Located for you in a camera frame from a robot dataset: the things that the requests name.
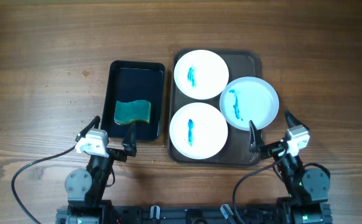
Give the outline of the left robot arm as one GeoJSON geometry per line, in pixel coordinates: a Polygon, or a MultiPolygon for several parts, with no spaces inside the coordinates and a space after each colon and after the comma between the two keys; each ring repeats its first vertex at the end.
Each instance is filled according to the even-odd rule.
{"type": "Polygon", "coordinates": [[[108,133],[98,128],[99,123],[100,117],[95,116],[76,136],[75,149],[90,155],[90,160],[85,169],[74,170],[65,179],[68,207],[57,212],[57,223],[121,223],[119,213],[110,200],[103,199],[103,194],[110,186],[109,177],[114,176],[114,161],[126,162],[137,153],[136,123],[128,124],[123,149],[108,147],[108,133]]]}

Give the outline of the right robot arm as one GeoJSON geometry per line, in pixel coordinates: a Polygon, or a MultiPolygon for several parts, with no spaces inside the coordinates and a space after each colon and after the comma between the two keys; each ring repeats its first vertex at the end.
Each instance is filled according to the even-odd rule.
{"type": "Polygon", "coordinates": [[[277,199],[274,221],[276,223],[332,223],[328,201],[330,171],[317,163],[304,164],[299,152],[308,146],[310,129],[290,111],[285,111],[288,129],[285,136],[274,143],[265,144],[252,121],[250,151],[257,152],[262,160],[273,158],[288,197],[277,199]]]}

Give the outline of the white plate top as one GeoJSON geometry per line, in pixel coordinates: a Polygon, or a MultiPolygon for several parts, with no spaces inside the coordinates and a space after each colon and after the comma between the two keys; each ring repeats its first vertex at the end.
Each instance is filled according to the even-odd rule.
{"type": "Polygon", "coordinates": [[[226,87],[230,72],[226,62],[209,50],[193,50],[180,57],[174,68],[174,81],[190,98],[207,100],[226,87]]]}

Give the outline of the white plate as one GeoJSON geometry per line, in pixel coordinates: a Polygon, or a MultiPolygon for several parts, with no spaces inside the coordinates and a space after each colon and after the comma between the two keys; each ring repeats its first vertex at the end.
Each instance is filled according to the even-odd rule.
{"type": "Polygon", "coordinates": [[[174,68],[174,81],[190,98],[207,100],[226,87],[230,72],[226,62],[209,50],[193,50],[180,57],[174,68]]]}
{"type": "Polygon", "coordinates": [[[183,156],[208,159],[219,153],[228,138],[222,113],[207,103],[190,103],[179,109],[169,125],[170,140],[183,156]]]}

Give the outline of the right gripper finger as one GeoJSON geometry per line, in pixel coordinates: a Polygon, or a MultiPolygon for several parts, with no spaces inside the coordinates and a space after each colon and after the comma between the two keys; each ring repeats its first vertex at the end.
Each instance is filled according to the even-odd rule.
{"type": "Polygon", "coordinates": [[[261,152],[261,148],[264,146],[264,141],[262,139],[262,132],[257,130],[253,121],[249,121],[249,130],[250,130],[250,152],[261,152]]]}
{"type": "Polygon", "coordinates": [[[286,120],[287,126],[289,128],[293,128],[295,126],[302,125],[307,131],[309,130],[309,127],[306,126],[299,119],[297,119],[289,110],[285,110],[284,115],[285,115],[285,120],[286,120]]]}

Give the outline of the green yellow sponge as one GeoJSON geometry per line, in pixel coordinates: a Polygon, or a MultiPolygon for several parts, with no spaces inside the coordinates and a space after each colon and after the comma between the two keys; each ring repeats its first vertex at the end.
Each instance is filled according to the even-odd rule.
{"type": "Polygon", "coordinates": [[[127,125],[136,121],[150,123],[151,103],[147,100],[131,102],[117,101],[114,109],[114,122],[127,125]]]}

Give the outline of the pale blue plate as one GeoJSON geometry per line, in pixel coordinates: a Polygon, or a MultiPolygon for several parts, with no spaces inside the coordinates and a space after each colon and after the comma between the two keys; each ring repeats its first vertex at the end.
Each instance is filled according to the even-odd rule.
{"type": "Polygon", "coordinates": [[[257,129],[263,129],[275,120],[279,98],[275,89],[263,79],[241,77],[226,86],[219,106],[230,125],[248,131],[250,121],[257,129]]]}

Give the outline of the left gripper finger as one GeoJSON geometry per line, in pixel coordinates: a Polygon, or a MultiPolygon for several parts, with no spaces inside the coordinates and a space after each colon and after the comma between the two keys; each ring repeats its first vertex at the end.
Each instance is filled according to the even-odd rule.
{"type": "Polygon", "coordinates": [[[81,138],[84,138],[90,129],[97,129],[99,127],[100,121],[101,118],[99,116],[95,116],[93,120],[77,134],[76,142],[78,142],[81,138]]]}
{"type": "Polygon", "coordinates": [[[126,136],[122,141],[122,146],[125,150],[136,150],[136,124],[132,122],[129,125],[126,136]]]}

